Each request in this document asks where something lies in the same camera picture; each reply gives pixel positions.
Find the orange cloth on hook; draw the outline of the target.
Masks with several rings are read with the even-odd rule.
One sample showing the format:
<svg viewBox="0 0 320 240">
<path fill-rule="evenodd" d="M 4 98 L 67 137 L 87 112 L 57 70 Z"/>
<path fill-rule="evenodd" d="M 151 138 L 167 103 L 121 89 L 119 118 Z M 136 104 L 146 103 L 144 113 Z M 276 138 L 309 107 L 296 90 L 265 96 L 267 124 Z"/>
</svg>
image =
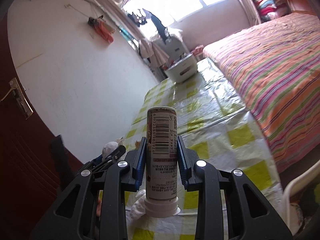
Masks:
<svg viewBox="0 0 320 240">
<path fill-rule="evenodd" d="M 108 44 L 111 44 L 114 41 L 113 34 L 115 33 L 115 29 L 108 25 L 103 17 L 100 16 L 98 18 L 89 17 L 88 25 L 91 26 L 95 32 L 101 36 Z"/>
</svg>

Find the white storage basket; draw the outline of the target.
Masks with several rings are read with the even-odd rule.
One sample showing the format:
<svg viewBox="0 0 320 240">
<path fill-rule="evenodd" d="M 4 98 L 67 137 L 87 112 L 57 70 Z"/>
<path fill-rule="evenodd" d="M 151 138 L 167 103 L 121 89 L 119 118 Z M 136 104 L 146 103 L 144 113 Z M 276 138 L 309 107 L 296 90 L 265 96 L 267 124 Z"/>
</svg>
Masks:
<svg viewBox="0 0 320 240">
<path fill-rule="evenodd" d="M 175 83 L 182 83 L 197 73 L 196 58 L 193 54 L 188 54 L 164 72 L 171 81 Z"/>
</svg>

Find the white trash bin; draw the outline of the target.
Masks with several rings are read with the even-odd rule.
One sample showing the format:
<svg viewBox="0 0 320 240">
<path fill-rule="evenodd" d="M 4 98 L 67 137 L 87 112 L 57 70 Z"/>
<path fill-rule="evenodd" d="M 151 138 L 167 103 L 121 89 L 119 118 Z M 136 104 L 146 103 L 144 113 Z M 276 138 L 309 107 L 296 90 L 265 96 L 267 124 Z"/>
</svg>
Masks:
<svg viewBox="0 0 320 240">
<path fill-rule="evenodd" d="M 319 162 L 288 183 L 283 206 L 293 239 L 319 239 Z"/>
</svg>

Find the white cylindrical can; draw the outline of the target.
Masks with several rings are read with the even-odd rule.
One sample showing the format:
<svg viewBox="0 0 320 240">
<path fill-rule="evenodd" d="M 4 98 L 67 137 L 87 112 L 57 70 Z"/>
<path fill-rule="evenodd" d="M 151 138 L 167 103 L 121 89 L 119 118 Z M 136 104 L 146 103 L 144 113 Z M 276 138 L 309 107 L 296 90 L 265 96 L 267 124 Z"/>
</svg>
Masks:
<svg viewBox="0 0 320 240">
<path fill-rule="evenodd" d="M 177 196 L 177 115 L 168 106 L 147 112 L 145 212 L 165 218 L 179 213 Z"/>
</svg>

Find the black hanging garment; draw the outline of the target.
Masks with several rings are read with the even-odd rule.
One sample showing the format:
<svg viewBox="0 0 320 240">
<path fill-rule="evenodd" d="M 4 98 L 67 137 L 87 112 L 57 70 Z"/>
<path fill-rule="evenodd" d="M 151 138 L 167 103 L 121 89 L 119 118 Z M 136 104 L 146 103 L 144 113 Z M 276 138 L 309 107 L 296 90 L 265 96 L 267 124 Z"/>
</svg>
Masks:
<svg viewBox="0 0 320 240">
<path fill-rule="evenodd" d="M 155 16 L 153 13 L 149 12 L 150 14 L 150 19 L 152 20 L 153 24 L 155 25 L 158 34 L 160 35 L 162 41 L 164 42 L 164 44 L 166 44 L 167 41 L 167 35 L 166 35 L 166 27 L 162 24 L 161 20 Z"/>
</svg>

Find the pink curtain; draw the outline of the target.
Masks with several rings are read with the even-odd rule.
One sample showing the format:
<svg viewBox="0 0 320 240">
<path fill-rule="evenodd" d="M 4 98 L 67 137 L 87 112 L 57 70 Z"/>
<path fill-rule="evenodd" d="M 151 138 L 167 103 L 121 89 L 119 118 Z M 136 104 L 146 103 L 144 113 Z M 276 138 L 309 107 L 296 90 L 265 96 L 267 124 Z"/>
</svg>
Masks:
<svg viewBox="0 0 320 240">
<path fill-rule="evenodd" d="M 111 16 L 113 20 L 119 23 L 122 27 L 124 27 L 135 39 L 142 40 L 145 36 L 138 29 L 138 27 L 134 24 L 134 22 L 127 17 L 113 0 L 95 0 L 99 5 L 103 7 L 103 9 Z"/>
</svg>

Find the white sock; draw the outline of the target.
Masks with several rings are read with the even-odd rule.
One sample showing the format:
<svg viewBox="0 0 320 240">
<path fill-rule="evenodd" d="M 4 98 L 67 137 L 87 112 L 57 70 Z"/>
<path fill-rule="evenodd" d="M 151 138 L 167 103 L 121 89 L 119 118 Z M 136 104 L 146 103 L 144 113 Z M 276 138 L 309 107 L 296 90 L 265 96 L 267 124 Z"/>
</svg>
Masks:
<svg viewBox="0 0 320 240">
<path fill-rule="evenodd" d="M 102 159 L 105 160 L 116 148 L 118 147 L 118 143 L 116 141 L 108 142 L 102 150 Z"/>
</svg>

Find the striped bed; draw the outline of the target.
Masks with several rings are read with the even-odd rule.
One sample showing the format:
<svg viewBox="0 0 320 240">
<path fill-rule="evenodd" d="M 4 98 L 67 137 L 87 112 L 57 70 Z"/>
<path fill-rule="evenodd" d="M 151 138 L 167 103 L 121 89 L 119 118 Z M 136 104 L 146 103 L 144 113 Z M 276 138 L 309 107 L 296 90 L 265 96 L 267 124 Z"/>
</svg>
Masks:
<svg viewBox="0 0 320 240">
<path fill-rule="evenodd" d="M 319 19 L 291 13 L 204 47 L 255 117 L 279 172 L 319 144 Z"/>
</svg>

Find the dark red door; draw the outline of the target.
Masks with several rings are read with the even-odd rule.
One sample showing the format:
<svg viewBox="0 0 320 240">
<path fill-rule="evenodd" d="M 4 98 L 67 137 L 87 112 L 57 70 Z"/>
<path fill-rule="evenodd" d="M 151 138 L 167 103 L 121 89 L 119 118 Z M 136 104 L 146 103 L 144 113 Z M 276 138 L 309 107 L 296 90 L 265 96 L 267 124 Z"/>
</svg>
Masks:
<svg viewBox="0 0 320 240">
<path fill-rule="evenodd" d="M 1 20 L 1 98 L 17 75 Z M 1 102 L 1 239 L 34 239 L 34 231 L 81 166 L 36 111 L 29 119 L 10 94 Z"/>
</svg>

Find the yellow checkered floor mat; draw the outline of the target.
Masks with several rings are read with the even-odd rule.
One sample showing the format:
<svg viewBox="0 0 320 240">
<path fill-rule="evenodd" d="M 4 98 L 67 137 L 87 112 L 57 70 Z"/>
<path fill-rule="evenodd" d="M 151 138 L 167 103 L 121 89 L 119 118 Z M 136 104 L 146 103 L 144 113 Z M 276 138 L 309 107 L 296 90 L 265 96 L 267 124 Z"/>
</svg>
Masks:
<svg viewBox="0 0 320 240">
<path fill-rule="evenodd" d="M 283 188 L 267 142 L 250 111 L 215 62 L 206 58 L 198 72 L 177 84 L 166 79 L 153 87 L 125 136 L 127 151 L 146 136 L 147 110 L 170 106 L 177 112 L 178 135 L 187 148 L 218 170 L 239 168 L 253 181 L 281 215 Z M 187 192 L 178 172 L 177 196 L 180 213 L 169 218 L 130 217 L 132 205 L 140 198 L 125 193 L 129 239 L 194 239 L 198 192 Z"/>
</svg>

